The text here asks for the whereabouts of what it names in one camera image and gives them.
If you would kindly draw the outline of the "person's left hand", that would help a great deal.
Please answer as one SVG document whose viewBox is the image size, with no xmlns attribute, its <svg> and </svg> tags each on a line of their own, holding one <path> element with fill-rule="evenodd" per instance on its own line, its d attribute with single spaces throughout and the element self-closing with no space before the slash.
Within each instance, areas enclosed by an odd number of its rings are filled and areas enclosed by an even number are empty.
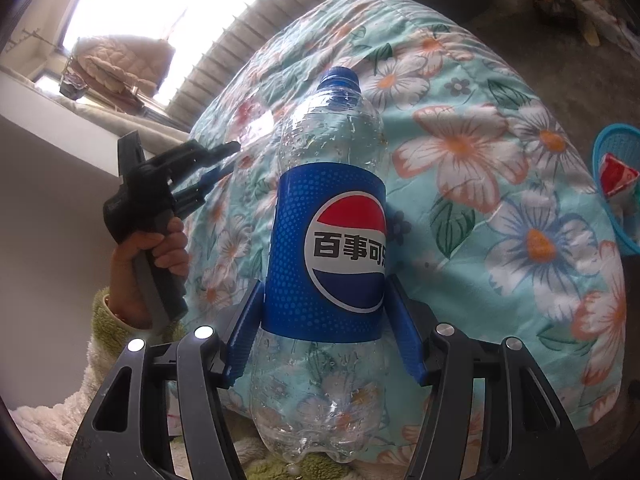
<svg viewBox="0 0 640 480">
<path fill-rule="evenodd" d="M 157 268 L 168 270 L 178 278 L 186 278 L 190 261 L 186 252 L 187 242 L 182 221 L 174 217 L 168 222 L 165 235 L 137 231 L 117 245 L 111 258 L 110 294 L 107 303 L 116 318 L 139 330 L 152 327 L 152 318 L 134 270 L 134 259 L 149 250 Z"/>
</svg>

